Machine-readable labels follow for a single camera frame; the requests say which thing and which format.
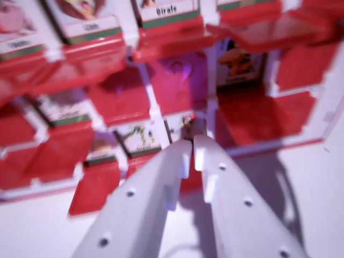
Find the name label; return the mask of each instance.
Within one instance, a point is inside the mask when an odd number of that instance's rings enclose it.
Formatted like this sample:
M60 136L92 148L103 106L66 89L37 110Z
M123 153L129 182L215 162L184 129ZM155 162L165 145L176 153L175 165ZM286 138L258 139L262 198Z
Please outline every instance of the name label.
M20 40L20 41L10 42L9 47L18 48L18 47L25 47L25 46L28 46L30 44L31 43L28 40Z
M183 0L174 3L156 5L141 9L141 18L143 22L148 20L161 19L169 16L180 15L186 12L192 12L198 9L198 3L195 0Z
M119 22L118 19L113 16L107 16L104 18L98 18L93 20L92 22L89 21L82 21L77 24L72 25L65 25L63 27L63 31L67 37L76 37L81 35L86 35L98 31L105 31L110 30L112 28L118 28Z
M20 49L42 45L44 37L34 33L17 39L4 40L0 42L1 53L13 52Z
M96 23L83 24L82 27L84 28L85 31L94 31L94 30L98 30L100 28L100 26Z

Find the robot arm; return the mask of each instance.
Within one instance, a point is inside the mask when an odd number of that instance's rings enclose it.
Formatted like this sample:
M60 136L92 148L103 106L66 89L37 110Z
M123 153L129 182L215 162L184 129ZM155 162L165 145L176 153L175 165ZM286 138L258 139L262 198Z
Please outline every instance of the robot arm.
M211 138L194 138L195 167L211 204L219 258L305 258L305 251L226 152ZM73 258L158 256L168 210L189 175L192 144L159 152L112 194Z

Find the white background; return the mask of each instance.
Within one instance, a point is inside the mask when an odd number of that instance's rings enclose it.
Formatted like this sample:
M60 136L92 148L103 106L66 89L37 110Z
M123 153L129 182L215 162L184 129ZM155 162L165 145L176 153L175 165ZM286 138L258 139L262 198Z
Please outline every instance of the white background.
M298 206L303 243L312 258L342 258L343 254L343 127L344 116L324 144L238 160L279 217L283 200L275 171L284 167ZM96 216L69 219L73 194L2 204L0 257L70 257ZM297 222L289 225L293 231ZM210 209L202 202L202 193L194 192L181 197L177 211L169 213L160 258L215 258L212 238Z

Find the white plastic hinge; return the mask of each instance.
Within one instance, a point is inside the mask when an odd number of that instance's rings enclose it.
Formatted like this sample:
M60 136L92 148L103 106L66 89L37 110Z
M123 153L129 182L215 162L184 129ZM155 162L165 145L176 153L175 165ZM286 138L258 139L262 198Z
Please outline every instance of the white plastic hinge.
M47 128L38 129L34 135L34 139L38 143L46 142L49 139Z
M7 148L0 149L0 160L4 160L7 157Z
M44 56L49 63L65 59L61 47L49 48L44 52Z
M82 162L78 162L74 167L73 178L79 181L83 178L83 176L84 176L84 166Z
M282 0L282 10L287 12L289 10L297 9L301 7L302 0Z

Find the character portrait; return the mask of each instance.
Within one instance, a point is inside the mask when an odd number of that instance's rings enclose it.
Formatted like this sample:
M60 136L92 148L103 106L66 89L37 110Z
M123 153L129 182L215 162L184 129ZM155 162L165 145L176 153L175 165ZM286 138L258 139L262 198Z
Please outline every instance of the character portrait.
M0 40L10 40L35 33L31 20L15 0L0 0Z
M80 20L96 19L105 5L105 0L55 0L66 15Z

